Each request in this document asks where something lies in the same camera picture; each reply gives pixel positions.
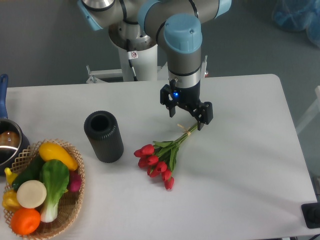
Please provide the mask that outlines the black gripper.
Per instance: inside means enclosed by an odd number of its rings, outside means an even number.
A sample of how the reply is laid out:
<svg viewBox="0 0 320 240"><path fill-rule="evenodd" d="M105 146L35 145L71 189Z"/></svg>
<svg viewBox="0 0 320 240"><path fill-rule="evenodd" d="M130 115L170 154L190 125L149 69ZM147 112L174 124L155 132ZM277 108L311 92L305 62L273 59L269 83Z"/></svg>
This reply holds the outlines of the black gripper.
<svg viewBox="0 0 320 240"><path fill-rule="evenodd" d="M213 119L213 105L209 101L200 101L200 81L188 88L177 86L177 81L172 79L160 90L160 103L169 111L172 118L176 113L176 106L189 112L197 120L197 130L208 125Z"/></svg>

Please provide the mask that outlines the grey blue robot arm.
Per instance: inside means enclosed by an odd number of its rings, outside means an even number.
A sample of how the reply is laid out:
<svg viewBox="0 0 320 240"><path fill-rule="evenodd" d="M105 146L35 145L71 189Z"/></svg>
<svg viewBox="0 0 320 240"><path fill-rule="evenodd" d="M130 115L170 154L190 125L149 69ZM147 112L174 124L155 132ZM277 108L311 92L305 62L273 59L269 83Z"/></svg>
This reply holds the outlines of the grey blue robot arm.
<svg viewBox="0 0 320 240"><path fill-rule="evenodd" d="M125 82L155 80L162 48L169 83L160 90L160 103L170 116L176 107L189 112L199 129L210 123L213 106L200 100L202 24L226 13L231 1L79 0L77 5L93 30L108 30Z"/></svg>

